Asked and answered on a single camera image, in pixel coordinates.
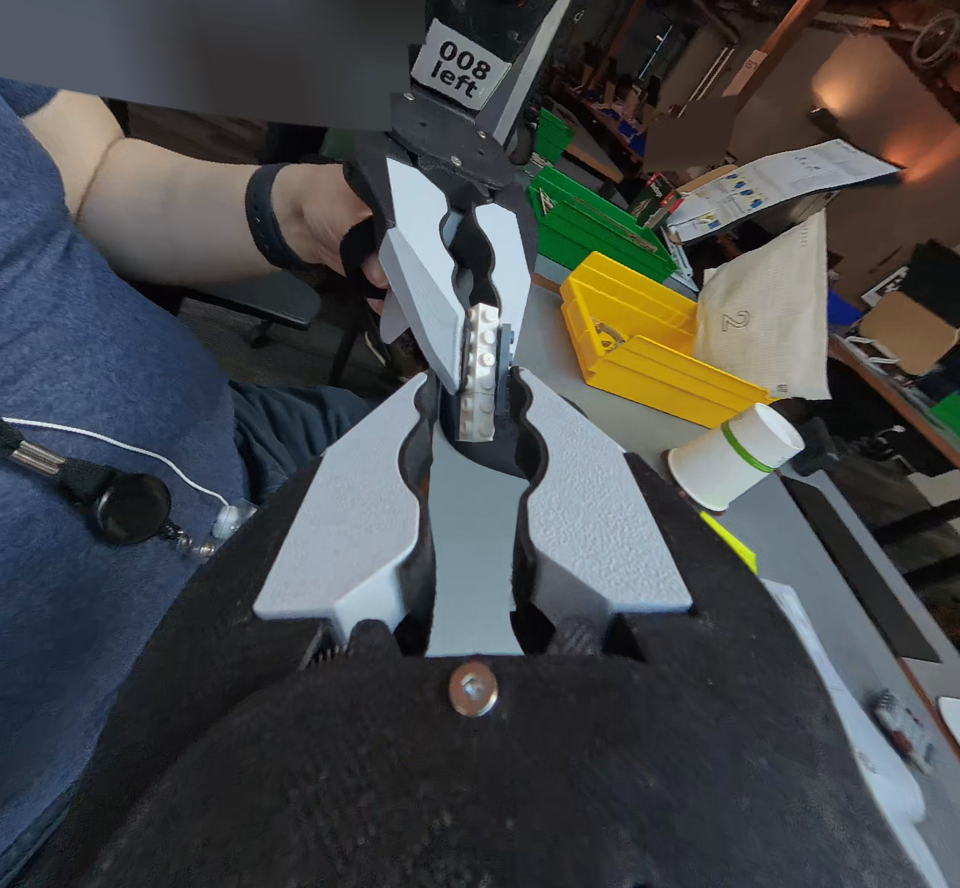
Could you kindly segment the grey lego brick assembly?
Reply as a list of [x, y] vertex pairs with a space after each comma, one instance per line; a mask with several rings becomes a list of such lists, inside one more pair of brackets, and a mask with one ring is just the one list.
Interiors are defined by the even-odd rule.
[[476, 445], [494, 440], [497, 417], [506, 411], [514, 352], [515, 331], [498, 307], [478, 302], [466, 311], [462, 380], [450, 410], [456, 443]]

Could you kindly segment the person's dark trouser leg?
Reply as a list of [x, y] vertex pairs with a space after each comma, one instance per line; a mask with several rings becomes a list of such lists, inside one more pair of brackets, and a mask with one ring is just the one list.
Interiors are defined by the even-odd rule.
[[291, 388], [229, 381], [234, 444], [256, 506], [378, 407], [350, 390]]

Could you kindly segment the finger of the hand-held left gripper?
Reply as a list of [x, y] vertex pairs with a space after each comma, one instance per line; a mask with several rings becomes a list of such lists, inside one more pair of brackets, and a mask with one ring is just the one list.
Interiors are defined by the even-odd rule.
[[466, 310], [455, 293], [455, 264], [442, 239], [450, 214], [445, 193], [418, 168], [387, 157], [393, 221], [379, 260], [389, 282], [380, 334], [391, 344], [411, 330], [450, 395], [461, 391]]
[[518, 214], [496, 201], [448, 215], [454, 293], [464, 309], [493, 306], [509, 328], [509, 364], [516, 360], [531, 287], [532, 264]]

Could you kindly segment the person's left hand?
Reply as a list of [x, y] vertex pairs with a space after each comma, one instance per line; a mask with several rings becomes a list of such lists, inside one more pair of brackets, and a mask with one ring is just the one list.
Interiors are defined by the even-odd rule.
[[303, 261], [345, 272], [342, 243], [373, 217], [348, 183], [340, 163], [301, 163], [283, 168], [272, 187], [272, 206], [282, 235]]

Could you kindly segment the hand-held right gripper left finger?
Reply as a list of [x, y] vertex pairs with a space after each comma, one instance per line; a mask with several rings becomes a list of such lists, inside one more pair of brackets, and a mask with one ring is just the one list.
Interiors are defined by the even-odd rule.
[[436, 556], [426, 485], [439, 382], [422, 372], [326, 450], [254, 603], [263, 621], [325, 622], [346, 646], [378, 621], [428, 645]]

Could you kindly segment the small green plastic bin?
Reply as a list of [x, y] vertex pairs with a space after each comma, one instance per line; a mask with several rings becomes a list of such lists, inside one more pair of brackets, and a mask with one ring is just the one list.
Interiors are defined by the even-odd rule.
[[553, 111], [541, 107], [534, 133], [534, 154], [544, 164], [554, 165], [569, 148], [577, 128]]

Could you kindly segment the lego instruction booklet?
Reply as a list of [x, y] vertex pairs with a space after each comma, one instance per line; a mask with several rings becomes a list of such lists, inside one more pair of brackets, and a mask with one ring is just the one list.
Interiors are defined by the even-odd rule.
[[692, 243], [721, 234], [762, 211], [894, 178], [902, 171], [900, 165], [844, 139], [830, 139], [728, 167], [684, 195], [665, 226], [679, 243]]

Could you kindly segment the black badge reel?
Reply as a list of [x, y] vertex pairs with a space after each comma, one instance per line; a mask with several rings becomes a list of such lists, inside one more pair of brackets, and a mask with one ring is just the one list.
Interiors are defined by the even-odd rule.
[[[24, 428], [75, 435], [110, 448], [161, 463], [191, 491], [218, 503], [205, 539], [199, 539], [172, 518], [173, 495], [157, 475], [127, 472], [116, 466], [66, 457], [34, 440]], [[231, 502], [200, 485], [162, 454], [79, 427], [26, 418], [2, 417], [2, 462], [49, 484], [55, 495], [87, 521], [92, 533], [113, 547], [142, 546], [154, 540], [174, 546], [178, 554], [206, 561], [258, 511], [247, 500]]]

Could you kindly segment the white paper bag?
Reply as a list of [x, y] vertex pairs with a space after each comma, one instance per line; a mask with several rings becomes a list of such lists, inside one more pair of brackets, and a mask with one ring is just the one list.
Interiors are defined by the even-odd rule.
[[827, 212], [704, 273], [692, 355], [774, 400], [827, 401]]

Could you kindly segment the black wristband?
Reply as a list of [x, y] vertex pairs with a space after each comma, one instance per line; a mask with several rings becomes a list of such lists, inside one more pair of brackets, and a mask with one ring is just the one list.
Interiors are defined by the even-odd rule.
[[288, 163], [265, 164], [250, 175], [244, 201], [246, 222], [254, 246], [271, 267], [301, 272], [309, 265], [286, 241], [272, 201], [277, 176], [288, 166]]

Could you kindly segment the dark green cardboard box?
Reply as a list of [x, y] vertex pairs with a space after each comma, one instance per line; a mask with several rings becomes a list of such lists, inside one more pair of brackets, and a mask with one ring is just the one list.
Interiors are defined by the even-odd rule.
[[677, 210], [685, 198], [667, 174], [649, 174], [626, 209], [630, 217], [641, 227], [654, 230]]

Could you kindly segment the white paper cup green stripe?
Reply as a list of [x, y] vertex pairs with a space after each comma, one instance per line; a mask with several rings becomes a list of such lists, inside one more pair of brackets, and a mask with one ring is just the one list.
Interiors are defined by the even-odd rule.
[[670, 449], [666, 467], [703, 510], [725, 512], [802, 452], [801, 433], [772, 407], [756, 403], [689, 443]]

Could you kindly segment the person's blue shirt torso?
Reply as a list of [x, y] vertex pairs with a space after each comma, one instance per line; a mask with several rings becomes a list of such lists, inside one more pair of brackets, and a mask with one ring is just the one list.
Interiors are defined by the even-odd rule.
[[[53, 88], [2, 79], [2, 417], [150, 450], [235, 502], [234, 405], [193, 333], [118, 277], [71, 219], [23, 119]], [[2, 462], [2, 880], [58, 821], [116, 693], [196, 570], [171, 542], [120, 548], [41, 476]]]

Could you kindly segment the large green plastic bin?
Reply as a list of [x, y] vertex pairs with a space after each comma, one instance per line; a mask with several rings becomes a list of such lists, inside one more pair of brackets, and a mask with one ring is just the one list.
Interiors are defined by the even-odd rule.
[[652, 229], [556, 168], [541, 168], [527, 195], [538, 225], [538, 253], [558, 265], [574, 270], [598, 253], [657, 283], [678, 272]]

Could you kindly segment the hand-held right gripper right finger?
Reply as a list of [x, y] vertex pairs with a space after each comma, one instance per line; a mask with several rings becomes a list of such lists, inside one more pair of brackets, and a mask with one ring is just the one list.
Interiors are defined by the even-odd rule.
[[527, 481], [510, 626], [544, 654], [563, 629], [602, 647], [618, 618], [686, 615], [690, 591], [625, 449], [525, 367], [510, 371], [514, 460]]

